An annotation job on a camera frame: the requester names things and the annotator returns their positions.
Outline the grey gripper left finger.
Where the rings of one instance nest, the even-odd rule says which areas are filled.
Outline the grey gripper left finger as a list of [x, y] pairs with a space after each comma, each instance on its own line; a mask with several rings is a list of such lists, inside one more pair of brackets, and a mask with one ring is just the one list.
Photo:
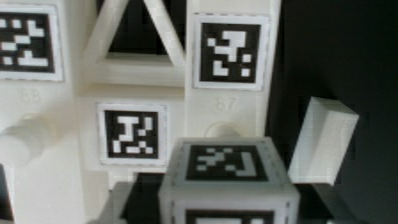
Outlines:
[[113, 184], [99, 215], [87, 224], [161, 224], [161, 181], [161, 173], [140, 173], [133, 182]]

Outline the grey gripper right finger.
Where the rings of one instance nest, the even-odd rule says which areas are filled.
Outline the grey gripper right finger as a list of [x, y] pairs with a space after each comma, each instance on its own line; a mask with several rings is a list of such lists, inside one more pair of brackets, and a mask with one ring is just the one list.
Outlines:
[[328, 184], [300, 183], [295, 187], [300, 193], [297, 224], [369, 224], [355, 217]]

